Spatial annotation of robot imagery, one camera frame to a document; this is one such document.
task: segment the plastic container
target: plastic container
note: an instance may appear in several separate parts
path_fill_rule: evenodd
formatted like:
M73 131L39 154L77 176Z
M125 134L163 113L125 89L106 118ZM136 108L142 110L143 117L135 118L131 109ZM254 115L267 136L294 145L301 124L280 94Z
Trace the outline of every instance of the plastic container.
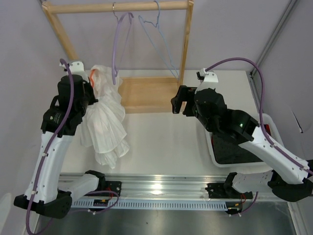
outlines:
M259 115L251 115L254 119L258 120L258 122L260 122L260 117ZM270 129L270 133L271 133L271 137L274 138L277 142L279 142L281 145L283 145L283 141L279 135L279 132L277 130L277 127L273 121L273 119L267 115L267 114L263 114L263 120L264 120L264 124L269 125L269 129ZM234 166L260 166L260 165L266 165L265 162L252 162L252 163L236 163L236 164L219 164L216 159L215 159L215 155L214 155L214 151L213 151L213 147L212 147L212 143L211 143L211 136L212 133L211 132L207 132L205 130L205 136L206 136L206 141L207 141L207 145L209 147L209 153L210 156L212 158L213 164L218 166L218 167L234 167Z

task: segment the gray wall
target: gray wall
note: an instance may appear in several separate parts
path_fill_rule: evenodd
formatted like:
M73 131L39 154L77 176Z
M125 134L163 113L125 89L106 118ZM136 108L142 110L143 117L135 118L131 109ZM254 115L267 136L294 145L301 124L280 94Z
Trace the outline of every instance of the gray wall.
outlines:
M117 0L116 2L135 1ZM55 4L86 3L86 0L52 0ZM93 0L92 2L112 2ZM257 60L271 31L289 0L195 0L191 26L187 68L208 67L228 57ZM166 68L151 46L138 15L155 21L157 12L134 12L134 24L122 63L127 69ZM112 44L116 28L113 13L69 14L60 19L72 39L77 53L90 68L94 64L111 66ZM185 11L162 11L161 29L168 41L173 61L180 64ZM128 22L123 22L124 37ZM158 48L166 55L165 46L156 29L148 26ZM125 39L120 39L121 51ZM228 63L220 69L248 70L246 63Z
M264 110L275 121L285 146L304 159L313 159L312 12L313 1L300 1L262 65L266 84ZM302 200L299 206L309 234L313 234L313 198Z
M287 4L287 0L195 2L189 68L205 67L230 56L256 59ZM144 13L152 19L150 14L155 12ZM184 13L163 14L161 25L178 64ZM89 66L110 64L115 30L112 13L64 15L61 20ZM1 198L8 192L22 194L29 183L39 152L42 115L57 92L56 83L63 74L58 60L65 54L36 0L0 1L0 32ZM123 67L163 68L138 22L130 45L134 49L127 48ZM223 68L248 67L228 64ZM2 233L21 234L24 219L25 211L12 206Z

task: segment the wooden rod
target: wooden rod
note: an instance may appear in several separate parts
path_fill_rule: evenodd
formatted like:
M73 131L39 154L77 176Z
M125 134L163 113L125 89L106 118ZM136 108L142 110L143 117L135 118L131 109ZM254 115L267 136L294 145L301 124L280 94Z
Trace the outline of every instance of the wooden rod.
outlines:
M50 21L50 24L53 28L53 31L55 32L56 36L58 37L62 47L64 48L69 60L77 60L78 55L75 51L75 48L73 44L71 43L70 39L68 38L68 35L63 28L63 25L61 24L59 18L57 15L51 14L47 11L47 8L51 6L51 3L44 1L43 2L43 11L45 13L45 16Z
M179 82L178 87L183 84L184 82L184 73L186 67L186 58L187 58L187 51L188 51L188 43L189 43L189 34L190 34L190 27L191 27L191 18L192 18L192 11L194 8L194 0L187 0L188 8L186 11L186 22L185 22L185 33L184 33L184 41L182 44L182 53L181 53L181 62L179 68Z
M161 1L161 10L186 10L187 1ZM113 12L113 3L95 4L71 4L71 5L50 5L47 10L51 14L67 13L94 13L94 12ZM158 6L155 2L124 2L114 4L114 11L156 11Z

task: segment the white garment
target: white garment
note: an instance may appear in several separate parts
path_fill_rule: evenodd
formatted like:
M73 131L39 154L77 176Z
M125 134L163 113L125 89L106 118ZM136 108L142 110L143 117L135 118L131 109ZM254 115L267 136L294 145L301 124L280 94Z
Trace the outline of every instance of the white garment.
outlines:
M88 106L82 122L82 145L93 145L95 158L101 165L109 165L114 169L118 158L129 151L124 140L126 131L122 125L125 108L121 105L122 97L118 87L122 84L119 76L116 85L112 82L111 68L95 65L92 78L94 95L99 100Z

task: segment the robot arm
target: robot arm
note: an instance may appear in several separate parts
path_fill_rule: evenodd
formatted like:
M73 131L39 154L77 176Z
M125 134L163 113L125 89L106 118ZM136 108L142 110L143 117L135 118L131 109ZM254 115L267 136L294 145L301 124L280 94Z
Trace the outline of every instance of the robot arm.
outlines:
M272 191L276 196L293 202L310 196L313 183L307 179L311 175L304 170L310 169L310 162L292 154L271 137L273 144L270 144L260 124L246 112L228 109L223 96L215 91L218 83L216 74L202 69L197 76L201 81L197 88L180 86L171 100L173 113L179 113L182 102L186 101L184 115L196 117L208 132L252 152L273 168L273 171L261 174L230 173L224 184L226 193L240 198L241 193L250 191ZM283 156L274 146L283 149L304 169Z
M72 142L77 126L82 122L88 105L97 102L93 94L93 88L88 82L88 76L84 71L84 65L80 61L71 64L74 82L74 99L69 116L58 135L44 154L44 149L56 132L63 120L70 100L70 81L66 75L58 83L58 95L52 100L50 108L45 112L41 125L42 142L36 168L31 182L25 192L17 196L14 205L27 209L30 198L35 194L31 210L53 218L63 218L69 211L73 201L78 200L90 191L102 190L105 183L104 174L95 171L87 171L81 178L74 181L68 188L58 188L59 175L67 149ZM36 191L33 191L37 170L45 156L42 170L38 178Z

